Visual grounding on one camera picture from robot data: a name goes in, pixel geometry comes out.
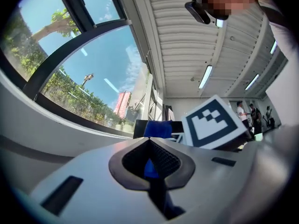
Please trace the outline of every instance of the gray plastic surface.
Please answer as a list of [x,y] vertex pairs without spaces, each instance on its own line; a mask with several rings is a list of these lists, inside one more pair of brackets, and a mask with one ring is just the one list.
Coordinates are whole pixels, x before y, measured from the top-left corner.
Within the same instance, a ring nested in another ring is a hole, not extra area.
[[[108,161],[119,150],[140,140],[128,140],[86,152],[40,182],[31,196],[39,203],[65,178],[83,183],[60,218],[67,223],[243,223],[268,208],[287,183],[298,154],[299,127],[281,127],[250,142],[240,153],[206,150],[159,140],[190,156],[195,173],[181,189],[169,191],[173,204],[186,213],[167,221],[147,192],[123,188],[110,175]],[[212,161],[236,161],[233,167]]]

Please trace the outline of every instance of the blue object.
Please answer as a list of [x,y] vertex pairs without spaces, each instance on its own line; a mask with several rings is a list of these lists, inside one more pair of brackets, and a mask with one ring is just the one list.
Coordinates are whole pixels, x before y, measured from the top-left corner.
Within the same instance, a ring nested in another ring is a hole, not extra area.
[[[145,131],[144,137],[156,137],[156,138],[171,138],[172,127],[170,123],[172,120],[169,121],[148,121]],[[151,178],[159,178],[159,174],[155,170],[155,167],[152,161],[149,159],[144,167],[144,176],[151,177]]]

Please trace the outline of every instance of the blue sky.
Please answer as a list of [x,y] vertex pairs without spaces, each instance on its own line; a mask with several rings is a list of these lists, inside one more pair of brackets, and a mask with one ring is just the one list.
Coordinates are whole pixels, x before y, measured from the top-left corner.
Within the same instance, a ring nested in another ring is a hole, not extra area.
[[[112,0],[84,0],[85,6],[94,23],[119,19]],[[19,3],[21,14],[32,33],[51,23],[56,10],[64,8],[61,0],[22,0]],[[52,33],[39,41],[41,47],[50,55],[71,37],[62,37]],[[114,109],[118,93],[132,91],[142,61],[132,36],[130,27],[123,27],[93,40],[68,58],[63,66],[67,74],[76,83],[81,84],[84,76],[94,73],[85,88],[94,92]],[[113,89],[104,80],[115,86]]]

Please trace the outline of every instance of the ceiling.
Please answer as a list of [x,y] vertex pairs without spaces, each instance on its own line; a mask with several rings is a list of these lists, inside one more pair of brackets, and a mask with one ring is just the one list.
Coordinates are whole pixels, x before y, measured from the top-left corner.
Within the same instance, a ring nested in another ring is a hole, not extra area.
[[[157,70],[162,73],[167,98],[221,97],[262,98],[274,77],[287,62],[277,47],[266,16],[253,4],[232,15],[222,28],[196,22],[185,9],[191,0],[144,0],[136,3],[143,22],[148,13],[153,31],[144,25],[147,36],[155,36]],[[198,89],[206,67],[213,66],[203,89]],[[256,83],[245,87],[259,74]]]

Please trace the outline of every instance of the black window frame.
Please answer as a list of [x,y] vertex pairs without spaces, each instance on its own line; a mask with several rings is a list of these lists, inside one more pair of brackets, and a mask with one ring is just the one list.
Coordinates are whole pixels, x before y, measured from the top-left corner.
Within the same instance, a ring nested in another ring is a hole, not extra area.
[[5,75],[25,93],[31,100],[39,104],[41,107],[56,114],[68,121],[74,122],[78,125],[91,128],[100,132],[115,134],[125,137],[133,137],[133,134],[112,129],[103,125],[96,124],[90,120],[80,117],[63,107],[60,107],[47,97],[41,91],[46,85],[47,81],[51,78],[52,74],[59,69],[60,65],[70,57],[74,52],[82,48],[88,42],[96,39],[97,37],[108,33],[114,29],[130,26],[132,33],[134,29],[131,26],[131,20],[128,19],[125,10],[123,9],[121,0],[112,0],[118,12],[120,19],[113,21],[106,21],[99,24],[94,24],[88,10],[85,7],[83,0],[62,0],[66,9],[68,10],[71,18],[76,23],[81,34],[66,42],[64,45],[55,50],[49,55],[45,61],[36,69],[28,81],[26,81],[21,74],[10,64],[5,57],[3,51],[0,49],[0,68]]

